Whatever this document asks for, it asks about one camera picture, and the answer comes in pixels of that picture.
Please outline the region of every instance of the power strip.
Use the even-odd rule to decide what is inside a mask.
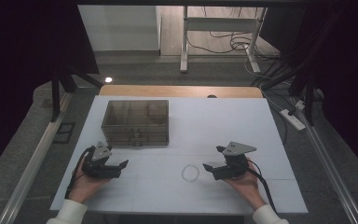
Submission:
[[[281,114],[298,130],[301,131],[305,129],[305,125],[301,123],[294,115],[290,116],[289,111],[284,109],[281,111]]]

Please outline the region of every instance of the metal frame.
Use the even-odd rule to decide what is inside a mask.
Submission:
[[[183,7],[183,42],[180,60],[180,72],[187,72],[187,32],[188,31],[218,31],[218,32],[249,32],[252,33],[251,42],[246,49],[249,63],[253,72],[260,74],[260,68],[255,59],[255,41],[260,33],[261,25],[266,15],[267,8],[263,7],[256,19],[234,18],[199,18],[188,17],[187,7]]]
[[[43,159],[45,159],[50,144],[54,139],[54,135],[60,127],[63,116],[69,105],[69,102],[72,99],[72,96],[72,93],[66,93],[63,96],[61,101],[61,113],[57,116],[55,121],[52,121],[48,124],[48,127],[40,139],[32,158],[22,173],[19,183],[13,190],[13,193],[11,194],[5,209],[0,216],[0,223],[13,223],[17,214],[20,212],[22,203],[24,202],[25,197],[27,196],[28,191],[34,182],[34,178],[36,177],[37,172],[39,172],[40,165],[42,164]]]
[[[351,192],[342,180],[341,175],[339,174],[336,165],[334,164],[329,153],[324,147],[324,143],[319,137],[319,134],[316,132],[315,128],[308,123],[303,113],[296,113],[307,127],[306,130],[308,137],[313,145],[313,148],[315,149],[316,154],[318,155],[319,161],[321,162],[324,171],[327,173],[327,176],[330,179],[331,185],[333,186],[334,190],[338,195],[339,200],[342,203],[342,207],[348,215],[349,220],[353,224],[358,224],[358,206],[356,204],[356,201],[353,199],[353,197],[351,196]]]

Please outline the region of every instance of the wall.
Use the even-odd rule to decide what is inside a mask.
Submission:
[[[159,7],[78,8],[94,51],[159,50]]]

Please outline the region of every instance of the white sleeve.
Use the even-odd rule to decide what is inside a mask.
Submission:
[[[57,217],[49,219],[47,224],[80,224],[86,211],[83,203],[64,200]]]
[[[253,219],[257,224],[289,224],[286,219],[280,219],[269,204],[255,210]]]

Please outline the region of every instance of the light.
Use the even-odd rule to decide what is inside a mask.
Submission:
[[[112,81],[113,81],[113,79],[111,77],[106,77],[105,78],[105,82],[107,82],[107,83],[112,82]]]

